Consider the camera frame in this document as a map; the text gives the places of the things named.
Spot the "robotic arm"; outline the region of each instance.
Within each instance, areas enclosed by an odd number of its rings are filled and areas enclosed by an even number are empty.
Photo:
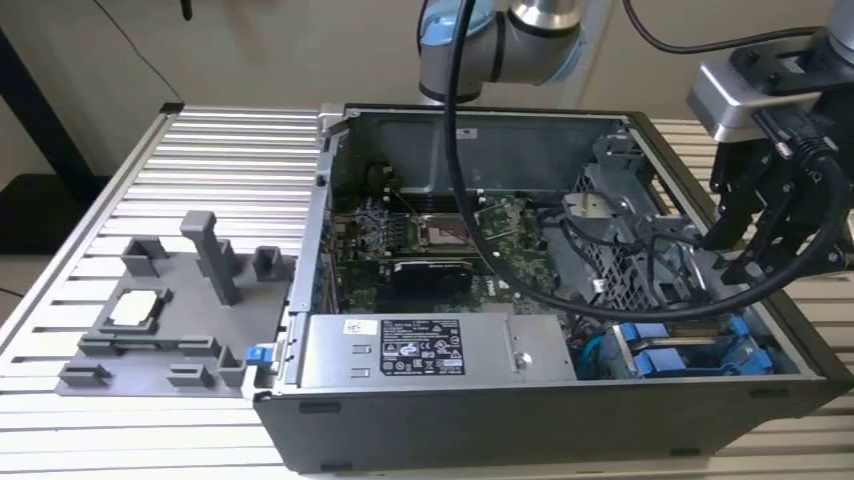
[[[439,0],[421,20],[422,94],[446,100],[449,53],[461,2]],[[467,29],[465,64],[457,103],[481,95],[483,83],[541,85],[572,73],[584,47],[576,0],[514,0],[495,12],[493,0],[478,0]]]
[[[838,0],[830,18],[809,41],[746,45],[705,62],[689,95],[721,142],[710,181],[720,219],[704,248],[736,247],[760,215],[757,233],[726,265],[726,283],[752,280],[752,263],[766,274],[782,268],[820,228],[829,194],[813,150],[841,159],[854,178],[854,0]],[[849,227],[802,276],[850,269],[853,253]]]
[[[445,102],[446,157],[461,216],[485,262],[510,287],[545,305],[594,318],[636,323],[702,319],[752,305],[805,275],[841,270],[846,252],[854,252],[850,232],[842,228],[854,172],[836,160],[838,153],[846,154],[846,150],[838,152],[840,140],[850,137],[854,127],[854,114],[846,108],[854,100],[854,0],[838,0],[830,31],[792,29],[698,47],[664,44],[644,29],[632,1],[624,0],[624,5],[638,32],[662,51],[690,54],[745,47],[720,68],[704,66],[689,102],[716,139],[734,142],[722,143],[716,159],[712,186],[722,197],[720,220],[702,248],[729,251],[737,247],[753,215],[762,212],[757,234],[741,256],[717,265],[726,269],[728,283],[753,283],[737,295],[704,306],[656,312],[601,308],[538,291],[491,255],[467,203],[457,152],[457,104],[475,99],[487,81],[542,84],[569,75],[584,44],[574,1],[514,0],[505,14],[494,13],[486,0],[442,0],[431,5],[421,30],[421,89],[434,101]],[[806,49],[798,51],[781,52],[778,44],[757,45],[817,31]],[[833,128],[841,134],[837,142],[828,136]],[[730,130],[738,135],[729,137]],[[754,264],[762,272],[746,275],[746,267]]]

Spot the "blue connector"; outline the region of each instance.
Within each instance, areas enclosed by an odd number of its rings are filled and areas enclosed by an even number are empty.
[[[246,364],[258,367],[273,365],[273,346],[257,345],[246,350]]]
[[[668,338],[670,332],[664,323],[624,323],[620,325],[624,338],[628,342],[642,338]]]

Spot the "power supply label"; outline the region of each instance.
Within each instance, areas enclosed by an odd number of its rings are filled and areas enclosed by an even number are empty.
[[[383,320],[383,375],[466,375],[459,320]]]

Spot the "metal frame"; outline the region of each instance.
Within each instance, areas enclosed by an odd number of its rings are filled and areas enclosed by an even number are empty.
[[[242,116],[246,119],[263,112],[213,108],[205,111],[210,115],[207,121],[219,123],[239,123]],[[299,117],[309,115],[306,111],[271,110],[267,113]],[[706,181],[716,145],[704,128],[697,122],[685,120],[657,120],[654,123],[665,137],[657,148],[676,151],[688,165],[677,174]],[[301,120],[295,125],[303,128],[307,123]],[[246,129],[242,132],[247,135],[259,134],[259,131]],[[261,170],[259,158],[241,157],[237,153],[230,154],[231,157],[223,155],[209,152],[187,157],[182,160],[181,167],[178,162],[159,161],[158,169],[166,168],[170,162],[170,168],[198,173],[194,181],[201,183],[194,184],[197,188],[217,185],[214,177],[219,173],[235,173],[234,181],[239,185],[247,185],[241,188],[250,188],[249,182],[257,180],[242,180],[238,177]],[[311,156],[302,158],[305,162],[315,161]],[[267,160],[283,162],[285,156]],[[129,162],[135,161],[138,160],[133,155]],[[113,284],[113,280],[106,279],[122,276],[122,267],[113,261],[113,256],[119,255],[122,250],[115,239],[99,235],[94,241],[83,241],[84,237],[88,238],[91,229],[111,232],[105,235],[122,235],[119,227],[107,219],[110,214],[114,219],[138,219],[143,225],[151,224],[159,229],[161,220],[171,212],[178,212],[191,204],[203,203],[203,200],[189,199],[185,194],[190,185],[174,183],[183,180],[163,179],[162,181],[173,182],[169,191],[161,189],[155,192],[150,188],[153,184],[147,183],[149,191],[139,192],[142,184],[133,186],[137,178],[135,175],[129,175],[127,167],[126,163],[102,198],[110,201],[133,190],[131,197],[137,200],[121,199],[115,207],[110,208],[99,202],[94,207],[72,236],[78,241],[71,242],[70,239],[71,243],[66,244],[46,274],[34,285],[27,300],[22,302],[22,308],[0,328],[3,348],[15,339],[16,345],[27,346],[26,351],[32,355],[62,354],[66,345],[72,342],[67,336],[79,335],[74,333],[75,326],[86,326],[87,323],[91,325],[94,322],[92,313],[98,312],[99,300],[90,301],[90,305],[62,305],[59,309],[50,310],[43,308],[58,295],[66,299],[80,299],[87,293],[87,298],[98,298],[98,290]],[[279,209],[273,206],[270,201],[262,200],[261,195],[254,195],[254,198],[257,200],[246,197],[246,201],[237,199],[218,202],[227,204],[233,218],[263,217],[270,225],[282,222],[282,215],[291,218],[291,213],[283,213],[285,207]],[[251,248],[254,238],[239,237],[239,245]],[[290,240],[278,240],[278,244],[287,251],[298,253],[293,250]],[[167,242],[167,247],[181,249],[181,244]],[[82,258],[83,252],[88,253],[86,258]],[[66,284],[70,272],[78,280]],[[72,288],[82,283],[95,292]],[[810,351],[816,353],[820,351],[818,347],[824,346],[828,358],[838,357],[845,362],[845,365],[840,365],[841,371],[854,369],[854,327],[850,314],[854,308],[854,275],[805,279],[786,291],[789,296],[772,299],[773,314],[777,315],[777,311],[785,312],[784,316],[790,318],[801,315],[802,310],[812,324],[804,322],[798,328],[818,332],[824,337],[824,340],[814,337],[820,345],[810,346]],[[54,328],[59,329],[56,333],[51,331]],[[34,333],[34,329],[44,329],[44,333]],[[50,358],[46,360],[48,361],[15,365],[0,363],[0,472],[30,472],[59,480],[114,480],[117,476],[186,479],[189,475],[214,479],[238,476],[298,478],[282,465],[282,458],[249,401],[58,397],[52,393],[56,384],[56,371],[52,370],[55,362]],[[546,477],[848,480],[854,474],[854,456],[850,455],[854,448],[853,413],[854,396],[849,395],[826,405],[814,416],[761,425],[712,459],[585,462],[573,465],[390,472],[386,475],[395,478],[453,477],[473,480]],[[367,479],[375,476],[357,475],[354,478]]]

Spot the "aluminum extrusion table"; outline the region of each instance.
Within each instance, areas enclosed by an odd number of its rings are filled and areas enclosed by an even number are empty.
[[[656,122],[701,183],[716,146],[697,122]],[[186,107],[161,114],[18,309],[0,327],[0,473],[23,478],[298,478],[249,401],[83,398],[52,393],[95,322],[134,235],[193,251],[179,225],[213,210],[217,234],[251,253],[297,255],[314,185],[318,112]],[[854,277],[786,290],[854,369]],[[777,420],[712,459],[386,472],[386,478],[854,478],[854,395],[814,415]]]

